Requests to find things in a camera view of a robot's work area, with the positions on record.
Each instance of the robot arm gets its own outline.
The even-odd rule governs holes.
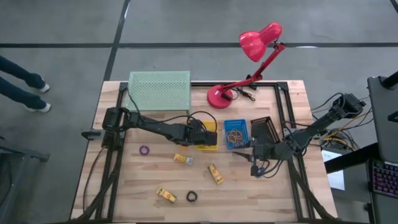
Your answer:
[[[256,144],[256,139],[254,139],[252,143],[253,160],[251,161],[251,175],[262,175],[257,173],[256,159],[260,161],[267,159],[289,160],[294,154],[301,154],[316,134],[320,134],[329,125],[342,118],[357,117],[362,113],[365,105],[365,102],[359,101],[351,93],[341,94],[341,97],[333,102],[333,106],[327,114],[307,128],[294,131],[286,136],[282,142],[270,146]]]
[[[126,122],[118,126],[120,118],[127,116]],[[129,128],[139,128],[152,133],[163,135],[167,140],[182,146],[190,145],[217,145],[217,132],[203,131],[201,121],[190,124],[166,124],[165,122],[130,112],[125,108],[108,108],[104,117],[102,128],[106,131],[125,131]]]

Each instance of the tape roll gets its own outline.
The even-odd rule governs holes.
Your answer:
[[[148,155],[148,154],[149,154],[149,148],[148,148],[148,146],[141,146],[141,147],[139,148],[139,153],[140,153],[141,155],[143,155],[143,156]]]

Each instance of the lamp arm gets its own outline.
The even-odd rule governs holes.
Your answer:
[[[257,69],[256,72],[251,76],[250,79],[247,80],[242,80],[240,82],[234,82],[228,85],[224,85],[221,87],[220,91],[225,91],[229,90],[234,87],[238,86],[244,86],[250,83],[254,83],[256,81],[262,80],[262,75],[261,73],[268,67],[269,64],[283,51],[285,50],[286,45],[282,42],[280,43],[275,43],[274,45],[274,51],[271,53],[271,55],[265,60],[264,62],[261,63],[261,66]]]

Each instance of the wooden table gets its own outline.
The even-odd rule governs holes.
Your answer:
[[[303,81],[287,82],[296,122],[310,124],[312,116]],[[104,82],[93,128],[101,129],[106,109],[115,106],[119,83]],[[128,130],[114,208],[114,222],[297,221],[287,163],[285,162],[279,173],[271,179],[251,177],[251,164],[243,157],[232,154],[225,144],[223,121],[226,119],[246,119],[250,130],[249,120],[270,116],[282,137],[273,88],[259,87],[257,91],[247,88],[247,91],[255,97],[255,102],[240,96],[230,107],[223,110],[208,105],[207,90],[208,87],[192,87],[192,112],[204,110],[218,120],[220,149],[206,152],[197,151],[190,146],[184,151],[163,136],[140,129]],[[155,119],[166,119],[183,112],[144,114]],[[211,121],[206,114],[196,114],[195,117]],[[141,145],[150,148],[148,156],[139,154]],[[82,213],[83,189],[91,165],[100,150],[100,140],[90,141],[71,218],[78,217]],[[250,153],[251,149],[239,151]],[[176,152],[193,157],[193,165],[174,162],[173,155]],[[105,154],[102,153],[91,176],[86,206],[100,189]],[[312,192],[326,210],[336,217],[335,204],[319,148],[309,146],[304,161]],[[212,163],[224,177],[224,182],[220,185],[215,184],[207,169]],[[155,191],[159,187],[176,195],[177,202],[172,204],[158,196]],[[185,199],[189,190],[194,190],[198,194],[198,201],[195,203]],[[306,210],[303,194],[300,194],[300,198],[303,210]]]

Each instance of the yellow box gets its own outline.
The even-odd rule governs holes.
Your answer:
[[[209,131],[216,131],[216,123],[214,121],[203,121],[206,129]],[[215,151],[220,147],[220,141],[218,140],[218,130],[217,130],[217,145],[215,146],[195,146],[195,149],[202,151]]]
[[[160,196],[163,196],[163,198],[166,198],[169,202],[174,203],[177,199],[176,196],[174,196],[173,194],[171,194],[170,192],[166,191],[165,189],[163,189],[162,187],[157,189],[156,193]]]
[[[183,156],[178,153],[174,154],[174,160],[181,162],[181,163],[188,164],[188,165],[192,165],[192,161],[193,161],[193,159],[191,157]]]
[[[211,175],[214,178],[214,181],[216,182],[216,184],[220,184],[224,181],[224,178],[220,175],[220,173],[218,172],[218,170],[216,169],[216,166],[214,166],[214,164],[210,165],[208,167]]]

